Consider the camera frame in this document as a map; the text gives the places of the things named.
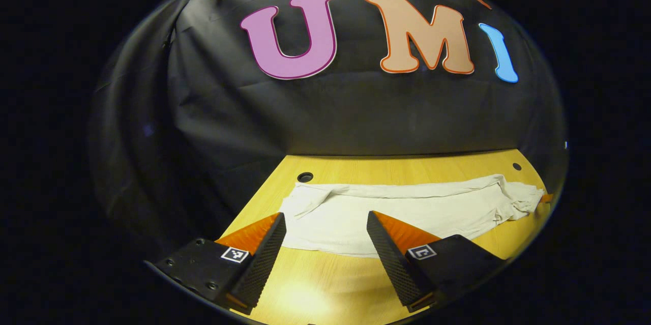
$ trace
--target wooden table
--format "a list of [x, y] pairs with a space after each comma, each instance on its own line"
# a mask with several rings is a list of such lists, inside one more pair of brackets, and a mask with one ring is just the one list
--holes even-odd
[[[503, 174], [509, 182], [545, 189], [518, 150], [381, 158], [286, 156], [222, 236], [278, 212], [302, 172], [314, 174], [310, 184], [373, 185], [458, 182]], [[534, 214], [502, 223], [473, 241], [500, 258], [509, 258], [534, 238], [550, 211], [550, 204], [540, 203]], [[377, 258], [281, 248], [258, 306], [251, 315], [242, 316], [269, 325], [373, 325], [414, 314], [400, 304]]]

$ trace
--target white towel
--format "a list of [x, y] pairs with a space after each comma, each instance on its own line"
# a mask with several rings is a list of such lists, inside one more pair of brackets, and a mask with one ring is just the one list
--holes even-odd
[[465, 182], [405, 186], [296, 183], [283, 200], [283, 246], [378, 258], [366, 231], [378, 211], [438, 237], [472, 240], [534, 212], [543, 191], [495, 174]]

